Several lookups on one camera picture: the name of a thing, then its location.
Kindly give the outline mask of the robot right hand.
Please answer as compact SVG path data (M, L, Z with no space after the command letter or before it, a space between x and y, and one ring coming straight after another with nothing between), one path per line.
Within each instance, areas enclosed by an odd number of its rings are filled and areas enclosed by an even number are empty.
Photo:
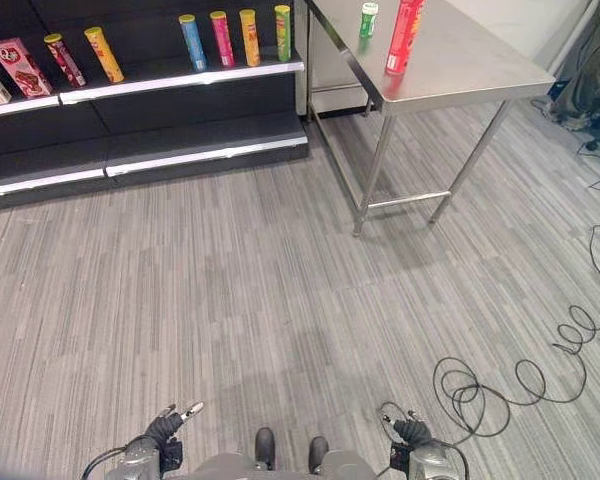
M433 441L429 427L413 410L406 410L393 401L384 401L376 413L384 434L392 442L420 447Z

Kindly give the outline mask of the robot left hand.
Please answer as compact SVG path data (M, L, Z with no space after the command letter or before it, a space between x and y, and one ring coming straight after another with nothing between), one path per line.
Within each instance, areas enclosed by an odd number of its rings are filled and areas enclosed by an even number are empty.
M204 409L204 402L196 402L182 412L176 410L176 405L168 405L149 424L145 435L158 443L166 443L189 420L193 419Z

